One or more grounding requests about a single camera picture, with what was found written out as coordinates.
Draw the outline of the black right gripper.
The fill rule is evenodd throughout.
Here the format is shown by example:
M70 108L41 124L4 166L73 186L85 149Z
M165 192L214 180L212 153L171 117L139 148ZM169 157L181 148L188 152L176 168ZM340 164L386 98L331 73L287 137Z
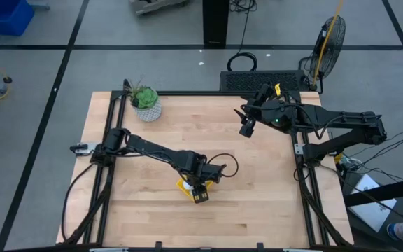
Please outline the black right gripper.
M262 123L279 132L289 134L292 129L290 105L280 99L272 99L266 94L243 97L246 104L240 106L242 112L234 110L241 119L239 134L251 137L256 123Z

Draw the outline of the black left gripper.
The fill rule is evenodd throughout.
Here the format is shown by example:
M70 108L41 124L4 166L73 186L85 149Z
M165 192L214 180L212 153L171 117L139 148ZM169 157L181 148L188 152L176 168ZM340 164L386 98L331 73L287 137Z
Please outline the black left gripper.
M196 204L209 199L207 183L219 183L225 164L209 164L205 155L188 152L188 159L184 168L186 181L192 187L191 193Z

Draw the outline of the yellow plastic slotted basket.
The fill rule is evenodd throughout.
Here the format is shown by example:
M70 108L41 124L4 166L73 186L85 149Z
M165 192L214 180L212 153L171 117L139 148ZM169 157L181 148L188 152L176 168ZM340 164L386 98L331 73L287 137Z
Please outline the yellow plastic slotted basket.
M201 185L198 188L193 188L192 190L184 189L183 182L184 180L180 178L176 183L177 187L195 204L205 202L209 199L208 189L213 185L212 181L207 181L204 185Z

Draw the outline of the black perforated computer case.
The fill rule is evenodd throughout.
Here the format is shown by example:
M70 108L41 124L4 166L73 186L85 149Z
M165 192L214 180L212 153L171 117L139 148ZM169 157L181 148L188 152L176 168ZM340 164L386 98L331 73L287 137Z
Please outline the black perforated computer case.
M263 84L279 84L284 91L309 91L302 70L287 71L222 71L220 91L254 92Z

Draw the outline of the succulent in white patterned pot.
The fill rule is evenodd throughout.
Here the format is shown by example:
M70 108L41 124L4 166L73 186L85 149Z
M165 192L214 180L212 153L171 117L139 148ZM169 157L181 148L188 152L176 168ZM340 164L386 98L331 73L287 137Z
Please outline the succulent in white patterned pot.
M140 81L134 85L128 79L123 80L122 86L129 97L136 116L140 120L152 122L161 116L162 104L160 96L153 88L141 85Z

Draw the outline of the black upright pillar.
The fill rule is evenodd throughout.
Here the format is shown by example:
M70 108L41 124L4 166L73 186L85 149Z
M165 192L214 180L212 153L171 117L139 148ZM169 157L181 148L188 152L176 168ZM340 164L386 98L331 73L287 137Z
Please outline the black upright pillar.
M204 45L224 48L227 40L229 0L202 0Z

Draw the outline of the black floor fan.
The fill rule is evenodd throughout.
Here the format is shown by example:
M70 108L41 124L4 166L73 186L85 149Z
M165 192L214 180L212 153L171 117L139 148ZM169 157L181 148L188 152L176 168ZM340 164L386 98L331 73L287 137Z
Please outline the black floor fan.
M339 15L330 17L321 27L313 52L299 60L298 69L306 72L306 82L310 91L323 93L323 81L338 60L345 34L345 20Z

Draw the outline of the white power strip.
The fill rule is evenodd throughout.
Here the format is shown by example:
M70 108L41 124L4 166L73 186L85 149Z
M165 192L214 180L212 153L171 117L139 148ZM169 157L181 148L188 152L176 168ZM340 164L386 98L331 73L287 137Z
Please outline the white power strip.
M340 153L334 156L335 165L338 166L338 169L342 171L351 171L356 172L362 166L362 161L348 157L344 153Z

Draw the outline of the grey flat object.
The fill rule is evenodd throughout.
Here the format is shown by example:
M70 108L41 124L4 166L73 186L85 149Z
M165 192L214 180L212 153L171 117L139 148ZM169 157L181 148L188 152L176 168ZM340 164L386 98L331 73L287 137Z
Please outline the grey flat object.
M189 0L128 0L137 15L157 11L167 6L184 5Z

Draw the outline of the black metal beam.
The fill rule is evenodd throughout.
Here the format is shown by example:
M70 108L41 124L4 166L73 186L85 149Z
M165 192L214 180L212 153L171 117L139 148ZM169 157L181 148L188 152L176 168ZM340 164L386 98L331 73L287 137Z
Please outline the black metal beam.
M403 197L403 181L349 194L344 196L344 202L347 207L352 207L370 202L382 202L398 197Z

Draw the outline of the white laptop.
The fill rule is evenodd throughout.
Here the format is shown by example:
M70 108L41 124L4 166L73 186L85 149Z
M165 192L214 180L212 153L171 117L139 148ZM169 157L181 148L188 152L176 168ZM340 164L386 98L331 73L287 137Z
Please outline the white laptop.
M379 187L379 184L369 175L364 174L352 189L351 194ZM353 214L365 222L373 231L378 232L390 214L390 210L376 202L350 206Z

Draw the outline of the blue plastic bin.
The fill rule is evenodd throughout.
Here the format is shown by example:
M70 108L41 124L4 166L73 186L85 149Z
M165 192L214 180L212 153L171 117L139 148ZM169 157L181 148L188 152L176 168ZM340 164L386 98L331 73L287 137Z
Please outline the blue plastic bin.
M0 0L0 35L21 36L33 16L27 0Z

